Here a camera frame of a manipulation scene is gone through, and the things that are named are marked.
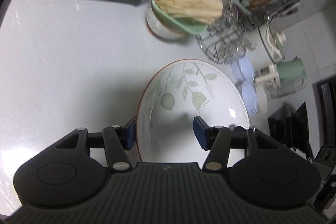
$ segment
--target plastic lid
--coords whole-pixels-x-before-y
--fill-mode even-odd
[[[254,115],[258,110],[258,100],[255,89],[251,83],[245,81],[241,87],[241,96],[248,114]]]
[[[261,84],[258,84],[255,89],[258,106],[262,113],[266,113],[267,111],[267,96],[264,87]]]
[[[250,59],[247,56],[238,60],[240,71],[246,81],[253,82],[254,80],[254,69]]]

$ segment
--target white lid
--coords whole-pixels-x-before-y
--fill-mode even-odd
[[[258,84],[256,87],[256,95],[258,100],[258,106],[262,113],[267,111],[267,97],[264,87],[261,84]]]

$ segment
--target metal screw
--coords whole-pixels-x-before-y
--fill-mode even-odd
[[[124,162],[124,161],[118,161],[116,163],[114,163],[112,165],[112,167],[115,169],[115,170],[119,170],[119,171],[122,171],[122,170],[126,170],[129,168],[129,164],[127,162]]]
[[[222,168],[222,165],[219,162],[211,161],[205,165],[205,168],[212,171],[217,171]]]

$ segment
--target bowl rim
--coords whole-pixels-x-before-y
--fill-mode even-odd
[[[148,87],[150,86],[150,84],[153,82],[153,80],[156,78],[156,76],[162,71],[164,70],[166,67],[174,64],[174,63],[178,63],[178,62],[181,62],[181,61],[187,61],[187,60],[194,60],[194,61],[199,61],[199,62],[204,62],[204,63],[208,63],[206,61],[203,61],[203,60],[199,60],[199,59],[195,59],[195,58],[185,58],[185,59],[179,59],[179,60],[176,60],[176,61],[173,61],[167,65],[165,65],[164,67],[162,67],[152,78],[151,80],[148,82],[148,84],[146,85],[145,89],[143,90],[142,92],[142,95],[141,95],[141,98],[140,98],[140,101],[139,101],[139,104],[138,104],[138,107],[137,107],[137,111],[136,111],[136,116],[135,116],[135,143],[136,143],[136,148],[138,150],[138,155],[139,155],[139,158],[140,158],[140,162],[143,162],[143,159],[141,157],[141,153],[140,153],[140,149],[139,149],[139,144],[138,144],[138,123],[137,123],[137,120],[138,120],[138,116],[139,116],[139,110],[140,110],[140,106],[141,106],[141,103],[142,103],[142,100],[143,100],[143,97],[148,89]],[[236,88],[236,86],[233,84],[233,82],[231,81],[231,79],[224,73],[222,72],[228,79],[229,81],[232,83],[232,86]],[[247,109],[246,109],[246,106],[245,106],[245,103],[244,103],[244,100],[243,100],[243,97],[241,96],[241,94],[239,93],[239,91],[237,91],[238,95],[241,97],[241,102],[243,103],[243,108],[245,109],[245,114],[247,115],[247,122],[248,124],[250,124],[250,119],[248,117],[248,112],[247,112]]]

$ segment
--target bundle of toothpicks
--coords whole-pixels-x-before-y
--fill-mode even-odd
[[[173,18],[192,18],[210,25],[222,15],[222,0],[154,0]]]

